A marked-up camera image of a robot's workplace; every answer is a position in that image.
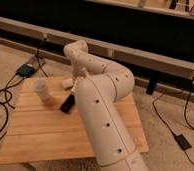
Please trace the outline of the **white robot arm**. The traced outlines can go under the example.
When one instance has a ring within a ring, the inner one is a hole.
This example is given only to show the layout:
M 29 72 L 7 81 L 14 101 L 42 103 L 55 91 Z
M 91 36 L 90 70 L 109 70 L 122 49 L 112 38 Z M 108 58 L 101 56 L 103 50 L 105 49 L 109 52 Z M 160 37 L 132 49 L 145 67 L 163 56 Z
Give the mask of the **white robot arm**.
M 101 171 L 149 171 L 114 103 L 135 84 L 125 66 L 88 52 L 79 40 L 64 47 L 74 76 L 74 98 Z

